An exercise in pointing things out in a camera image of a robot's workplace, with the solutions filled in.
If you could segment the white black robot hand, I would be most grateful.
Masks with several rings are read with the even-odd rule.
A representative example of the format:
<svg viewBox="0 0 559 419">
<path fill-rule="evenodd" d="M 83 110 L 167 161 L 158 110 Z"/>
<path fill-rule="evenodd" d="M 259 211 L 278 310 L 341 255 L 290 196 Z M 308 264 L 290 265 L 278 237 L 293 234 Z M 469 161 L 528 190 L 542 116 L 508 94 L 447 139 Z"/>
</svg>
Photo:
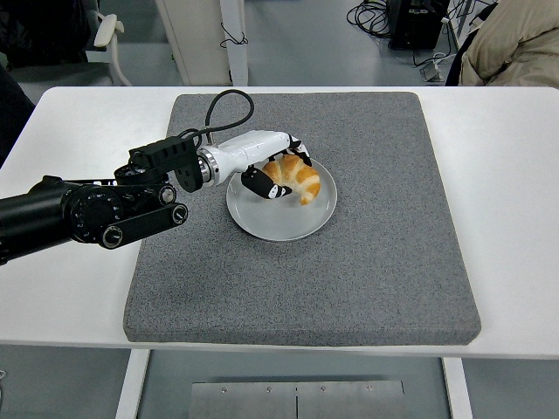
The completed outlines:
<svg viewBox="0 0 559 419">
<path fill-rule="evenodd" d="M 296 192 L 303 205 L 320 192 L 320 177 L 307 149 L 287 133 L 250 131 L 206 146 L 198 156 L 207 165 L 206 182 L 219 184 L 240 173 L 242 185 L 257 196 L 275 199 Z"/>
</svg>

